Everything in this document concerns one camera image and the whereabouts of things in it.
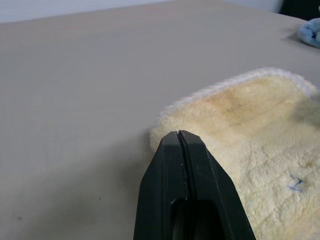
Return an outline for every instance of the wall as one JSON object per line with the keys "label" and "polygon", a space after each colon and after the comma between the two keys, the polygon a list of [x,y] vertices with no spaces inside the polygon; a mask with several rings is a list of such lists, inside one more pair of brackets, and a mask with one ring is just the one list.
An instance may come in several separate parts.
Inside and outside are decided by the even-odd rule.
{"label": "wall", "polygon": [[165,1],[169,0],[0,0],[0,23]]}
{"label": "wall", "polygon": [[283,0],[225,0],[249,8],[260,9],[268,12],[278,13]]}

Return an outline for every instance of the yellow sheepskin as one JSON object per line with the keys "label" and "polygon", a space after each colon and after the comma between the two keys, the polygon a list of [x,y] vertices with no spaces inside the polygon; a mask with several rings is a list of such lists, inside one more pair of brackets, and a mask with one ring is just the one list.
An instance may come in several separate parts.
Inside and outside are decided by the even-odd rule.
{"label": "yellow sheepskin", "polygon": [[317,89],[278,68],[225,80],[169,106],[150,130],[201,137],[233,180],[257,240],[320,239]]}

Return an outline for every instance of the table surface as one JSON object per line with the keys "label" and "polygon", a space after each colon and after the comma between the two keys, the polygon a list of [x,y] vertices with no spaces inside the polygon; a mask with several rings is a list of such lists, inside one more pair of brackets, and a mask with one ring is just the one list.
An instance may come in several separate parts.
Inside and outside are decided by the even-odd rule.
{"label": "table surface", "polygon": [[260,67],[319,87],[303,22],[176,0],[0,24],[0,239],[132,239],[159,112]]}

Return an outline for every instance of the dark object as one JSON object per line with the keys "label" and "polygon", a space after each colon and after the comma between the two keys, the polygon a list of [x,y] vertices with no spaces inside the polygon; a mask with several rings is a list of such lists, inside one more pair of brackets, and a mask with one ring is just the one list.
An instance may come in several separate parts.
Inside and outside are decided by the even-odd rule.
{"label": "dark object", "polygon": [[320,18],[319,0],[284,0],[280,14],[303,20]]}
{"label": "dark object", "polygon": [[133,240],[255,240],[236,188],[200,137],[170,132],[140,184]]}

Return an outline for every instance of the blue cloth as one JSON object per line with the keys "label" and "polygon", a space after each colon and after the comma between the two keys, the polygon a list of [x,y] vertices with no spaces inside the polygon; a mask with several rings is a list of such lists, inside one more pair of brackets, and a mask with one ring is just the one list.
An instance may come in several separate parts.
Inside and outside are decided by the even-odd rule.
{"label": "blue cloth", "polygon": [[320,18],[303,24],[298,30],[298,35],[305,43],[320,48]]}

